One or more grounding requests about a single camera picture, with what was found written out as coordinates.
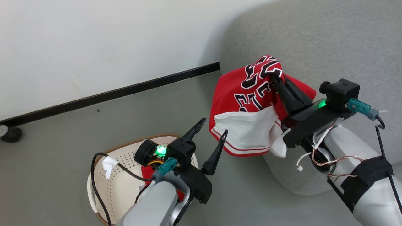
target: white stripe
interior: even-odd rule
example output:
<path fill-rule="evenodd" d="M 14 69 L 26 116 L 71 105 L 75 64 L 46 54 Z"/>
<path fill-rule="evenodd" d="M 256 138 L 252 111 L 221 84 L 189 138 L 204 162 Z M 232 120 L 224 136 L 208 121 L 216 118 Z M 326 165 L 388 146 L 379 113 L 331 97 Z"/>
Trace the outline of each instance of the white stripe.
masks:
<path fill-rule="evenodd" d="M 217 137 L 221 136 L 220 134 L 215 132 L 214 129 L 211 129 L 211 133 L 215 134 Z M 237 154 L 237 155 L 260 154 L 260 153 L 264 153 L 264 152 L 268 151 L 268 149 L 269 149 L 269 147 L 267 147 L 266 149 L 263 149 L 263 150 L 241 150 L 241 151 L 239 151 L 239 150 L 233 149 L 228 143 L 225 143 L 224 147 L 227 151 L 229 151 L 233 154 Z"/>
<path fill-rule="evenodd" d="M 222 136 L 219 132 L 217 132 L 217 129 L 212 129 L 214 131 L 214 134 L 216 134 L 218 137 Z M 248 148 L 241 148 L 241 147 L 237 147 L 236 145 L 233 145 L 233 142 L 229 141 L 226 138 L 226 143 L 229 144 L 229 146 L 231 145 L 231 148 L 235 148 L 235 150 L 237 151 L 255 151 L 256 149 L 267 149 L 271 147 L 271 144 L 265 145 L 265 146 L 259 146 L 259 147 L 248 147 Z"/>

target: green led light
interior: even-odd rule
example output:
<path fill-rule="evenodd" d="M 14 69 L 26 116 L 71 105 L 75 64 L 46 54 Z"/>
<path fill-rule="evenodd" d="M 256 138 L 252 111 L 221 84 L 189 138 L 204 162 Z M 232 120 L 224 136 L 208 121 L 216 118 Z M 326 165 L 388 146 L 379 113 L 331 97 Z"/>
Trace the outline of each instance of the green led light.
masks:
<path fill-rule="evenodd" d="M 325 106 L 326 105 L 325 101 L 326 101 L 326 99 L 321 101 L 321 103 L 318 104 L 318 108 L 321 108 L 321 107 Z"/>
<path fill-rule="evenodd" d="M 160 146 L 155 151 L 156 155 L 163 158 L 166 154 L 166 147 Z"/>

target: basketball jersey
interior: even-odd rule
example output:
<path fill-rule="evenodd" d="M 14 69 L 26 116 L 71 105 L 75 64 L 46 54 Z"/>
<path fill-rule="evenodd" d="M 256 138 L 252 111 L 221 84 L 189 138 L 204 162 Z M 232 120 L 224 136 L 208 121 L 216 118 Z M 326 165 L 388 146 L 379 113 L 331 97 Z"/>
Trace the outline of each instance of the basketball jersey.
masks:
<path fill-rule="evenodd" d="M 311 99 L 316 95 L 314 89 L 283 73 L 281 63 L 269 55 L 221 76 L 213 95 L 209 131 L 218 140 L 228 130 L 224 150 L 230 155 L 254 156 L 270 150 L 286 157 L 281 120 L 287 114 L 271 84 L 272 76 L 288 78 Z"/>

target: red cloth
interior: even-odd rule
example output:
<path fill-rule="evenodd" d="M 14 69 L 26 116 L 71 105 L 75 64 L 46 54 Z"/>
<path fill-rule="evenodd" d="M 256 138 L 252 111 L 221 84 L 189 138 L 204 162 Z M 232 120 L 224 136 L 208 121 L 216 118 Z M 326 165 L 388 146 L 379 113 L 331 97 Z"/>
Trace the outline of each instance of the red cloth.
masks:
<path fill-rule="evenodd" d="M 265 55 L 258 59 L 254 64 L 231 71 L 219 78 L 212 100 L 212 108 L 209 119 L 209 130 L 216 139 L 218 134 L 214 134 L 212 129 L 215 127 L 214 116 L 228 112 L 258 112 L 273 104 L 279 122 L 287 117 L 285 108 L 275 92 L 274 87 L 270 87 L 271 75 L 290 79 L 296 86 L 304 91 L 311 99 L 314 99 L 316 92 L 306 84 L 283 73 L 281 63 L 275 58 Z M 225 150 L 234 156 L 240 156 Z M 258 154 L 242 154 L 241 156 L 253 156 Z"/>

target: cable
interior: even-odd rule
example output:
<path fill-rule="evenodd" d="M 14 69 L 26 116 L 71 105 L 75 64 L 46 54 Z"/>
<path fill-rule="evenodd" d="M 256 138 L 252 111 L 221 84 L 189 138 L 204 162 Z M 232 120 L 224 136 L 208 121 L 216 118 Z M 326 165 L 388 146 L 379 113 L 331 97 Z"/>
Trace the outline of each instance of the cable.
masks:
<path fill-rule="evenodd" d="M 357 177 L 357 175 L 352 175 L 352 174 L 347 174 L 347 173 L 345 173 L 345 174 L 340 174 L 340 175 L 332 175 L 332 173 L 327 173 L 326 176 L 327 176 L 327 177 L 343 177 L 343 176 L 346 176 L 346 177 Z"/>
<path fill-rule="evenodd" d="M 149 184 L 147 184 L 147 185 L 145 185 L 140 191 L 139 191 L 139 193 L 138 193 L 138 195 L 137 195 L 137 197 L 135 198 L 135 202 L 134 202 L 134 204 L 136 204 L 137 203 L 137 201 L 138 201 L 138 198 L 139 198 L 139 196 L 142 194 L 142 192 L 145 190 L 145 189 L 147 189 L 147 187 L 149 187 L 149 185 L 150 185 L 150 183 Z"/>
<path fill-rule="evenodd" d="M 381 135 L 380 135 L 380 133 L 379 133 L 379 126 L 376 126 L 375 127 L 375 131 L 377 132 L 377 137 L 378 137 L 378 143 L 379 143 L 379 148 L 380 148 L 380 150 L 381 150 L 381 155 L 382 155 L 382 158 L 383 159 L 387 159 L 386 157 L 385 157 L 385 152 L 384 152 L 384 147 L 382 146 L 382 139 L 381 139 Z"/>
<path fill-rule="evenodd" d="M 149 165 L 152 165 L 152 164 L 154 164 L 154 163 L 160 163 L 160 164 L 163 164 L 164 163 L 164 161 L 163 160 L 160 160 L 160 159 L 156 159 L 156 160 L 152 160 L 152 161 L 150 161 L 147 165 L 149 166 Z"/>
<path fill-rule="evenodd" d="M 375 119 L 378 120 L 379 123 L 380 123 L 380 125 L 378 125 L 378 127 L 379 127 L 380 129 L 385 129 L 385 123 L 384 123 L 384 121 L 381 119 L 381 117 L 380 117 L 379 115 L 376 115 L 376 116 L 375 116 Z"/>
<path fill-rule="evenodd" d="M 95 160 L 96 160 L 96 157 L 97 157 L 98 155 L 103 155 L 103 154 L 104 154 L 104 153 L 96 153 L 96 154 L 94 155 L 94 158 L 92 158 L 92 164 L 91 164 L 91 181 L 92 181 L 92 189 L 94 189 L 95 195 L 96 195 L 96 197 L 98 198 L 98 200 L 99 200 L 99 202 L 100 202 L 100 205 L 101 205 L 102 208 L 103 208 L 103 211 L 105 212 L 105 215 L 106 215 L 106 218 L 107 218 L 107 224 L 108 224 L 109 226 L 112 226 L 112 222 L 110 221 L 109 213 L 108 213 L 108 211 L 107 211 L 107 209 L 106 209 L 106 206 L 105 206 L 105 204 L 103 203 L 103 200 L 101 199 L 101 196 L 99 195 L 99 192 L 98 192 L 98 190 L 96 189 L 96 186 L 95 186 L 95 177 L 94 177 Z"/>
<path fill-rule="evenodd" d="M 96 161 L 96 158 L 98 157 L 98 155 L 105 156 L 105 157 L 109 156 L 108 154 L 105 154 L 105 153 L 103 153 L 103 152 L 98 152 L 98 153 L 96 153 L 96 154 L 94 155 L 94 157 L 92 158 L 92 163 L 91 163 L 91 182 L 92 182 L 92 189 L 94 189 L 94 193 L 95 193 L 96 197 L 98 198 L 98 200 L 99 200 L 99 202 L 100 202 L 100 205 L 101 205 L 102 208 L 103 208 L 103 211 L 105 212 L 108 226 L 112 226 L 112 221 L 110 220 L 109 212 L 107 211 L 106 206 L 105 206 L 105 204 L 103 203 L 103 200 L 102 200 L 101 196 L 99 195 L 99 192 L 98 192 L 98 190 L 96 189 L 96 185 L 95 185 L 94 171 L 95 171 L 95 161 Z M 133 176 L 133 177 L 135 177 L 136 179 L 139 179 L 139 180 L 141 180 L 141 181 L 152 181 L 152 180 L 154 179 L 154 178 L 145 179 L 145 178 L 139 177 L 139 176 L 133 174 L 133 173 L 132 173 L 131 171 L 129 171 L 127 168 L 125 168 L 122 164 L 118 163 L 117 165 L 118 165 L 119 167 L 121 167 L 124 171 L 126 171 L 127 173 L 129 173 L 131 176 Z"/>
<path fill-rule="evenodd" d="M 385 124 L 384 124 L 384 122 L 381 120 L 381 118 L 380 118 L 378 115 L 377 115 L 375 118 L 376 118 L 378 121 L 380 121 L 381 126 L 382 126 L 383 128 L 385 128 Z M 384 152 L 384 147 L 383 147 L 383 145 L 382 145 L 381 135 L 380 135 L 379 129 L 378 129 L 379 127 L 380 127 L 380 126 L 376 126 L 376 127 L 375 127 L 375 130 L 376 130 L 376 132 L 377 132 L 377 137 L 378 137 L 378 142 L 379 142 L 379 148 L 381 149 L 382 158 L 383 158 L 384 160 L 386 160 L 385 152 Z M 392 175 L 391 175 L 389 172 L 388 172 L 388 178 L 390 179 L 392 191 L 394 192 L 394 196 L 395 196 L 396 202 L 397 202 L 397 204 L 398 204 L 399 211 L 400 211 L 401 214 L 402 214 L 402 203 L 401 203 L 401 201 L 400 201 L 400 199 L 399 199 L 398 192 L 397 192 L 397 190 L 396 190 L 396 188 L 395 188 L 394 179 L 392 178 Z"/>
<path fill-rule="evenodd" d="M 311 154 L 311 152 L 305 153 L 304 155 L 302 155 L 302 156 L 299 158 L 299 160 L 298 160 L 297 163 L 296 163 L 296 166 L 297 166 L 297 170 L 298 170 L 298 171 L 301 172 L 301 171 L 303 170 L 303 167 L 299 165 L 300 161 L 301 161 L 304 157 L 306 157 L 306 156 L 308 156 L 308 155 L 310 155 L 310 154 Z"/>
<path fill-rule="evenodd" d="M 328 161 L 328 162 L 317 162 L 317 161 L 314 159 L 314 156 L 315 156 L 315 153 L 316 153 L 317 148 L 318 148 L 318 147 L 320 146 L 320 144 L 324 141 L 324 138 L 328 135 L 329 131 L 334 127 L 334 125 L 335 125 L 335 122 L 332 123 L 332 124 L 325 130 L 325 132 L 323 133 L 323 135 L 321 136 L 321 138 L 320 138 L 320 139 L 317 141 L 317 143 L 313 146 L 313 151 L 312 151 L 311 159 L 313 160 L 314 164 L 316 164 L 317 166 L 325 166 L 325 165 L 332 164 L 332 163 L 336 163 L 336 162 L 339 162 L 339 161 L 341 161 L 341 160 L 345 160 L 345 159 L 348 159 L 348 158 L 356 158 L 356 159 L 358 159 L 359 161 L 362 162 L 363 159 L 362 159 L 360 156 L 358 156 L 358 155 L 356 155 L 356 156 L 345 156 L 345 157 L 338 158 L 338 159 L 334 159 L 334 160 Z"/>

